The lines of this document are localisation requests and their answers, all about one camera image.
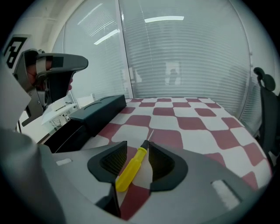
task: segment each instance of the chair headrest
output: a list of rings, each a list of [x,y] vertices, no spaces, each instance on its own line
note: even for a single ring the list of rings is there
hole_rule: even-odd
[[[265,74],[264,71],[258,67],[254,68],[254,73],[258,76],[259,85],[261,85],[260,81],[262,80],[265,85],[265,89],[269,91],[275,90],[276,84],[271,75]]]

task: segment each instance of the fluorescent light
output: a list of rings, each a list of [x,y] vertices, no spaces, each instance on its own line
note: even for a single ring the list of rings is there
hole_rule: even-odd
[[[101,6],[103,3],[100,3],[97,7],[95,7],[93,10],[91,10],[80,22],[78,22],[78,25],[86,18],[88,17],[94,10],[96,10],[99,6]]]
[[[100,38],[97,42],[95,42],[94,44],[97,45],[97,44],[100,44],[102,41],[108,39],[109,37],[113,36],[114,34],[118,33],[119,30],[113,30],[112,32],[108,33],[106,36]]]
[[[154,17],[145,19],[146,23],[156,22],[156,21],[163,21],[163,20],[183,20],[183,16],[160,16],[160,17]]]

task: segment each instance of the table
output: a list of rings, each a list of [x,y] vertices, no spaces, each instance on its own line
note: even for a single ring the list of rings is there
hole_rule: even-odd
[[[71,109],[72,107],[76,106],[77,103],[72,103],[65,105],[65,107],[62,107],[61,109],[58,109],[57,111],[51,110],[50,112],[43,114],[42,123],[41,125],[46,124],[47,122],[53,120],[54,118],[58,117],[59,115],[65,113],[67,110]]]
[[[210,98],[141,98],[124,108],[82,149],[127,140],[127,161],[146,139],[208,156],[230,169],[253,189],[272,174],[268,160],[244,126]],[[122,219],[129,220],[149,197],[152,169],[145,156],[126,192],[117,192]]]

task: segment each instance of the black office chair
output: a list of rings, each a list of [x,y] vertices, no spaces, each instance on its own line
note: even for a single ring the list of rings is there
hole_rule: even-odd
[[[254,69],[254,73],[258,75],[262,104],[262,125],[259,129],[259,144],[267,156],[268,152],[277,156],[280,142],[280,114],[278,112],[280,99],[273,93],[275,81],[272,76],[265,74],[258,67]]]

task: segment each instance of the checkered tablecloth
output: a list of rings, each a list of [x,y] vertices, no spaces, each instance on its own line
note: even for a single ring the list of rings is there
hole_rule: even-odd
[[[127,161],[144,140],[204,154],[230,169],[253,189],[271,178],[267,158],[244,126],[209,98],[142,98],[124,108],[82,149],[127,141]],[[126,192],[117,193],[122,218],[130,219],[149,197],[148,156]]]

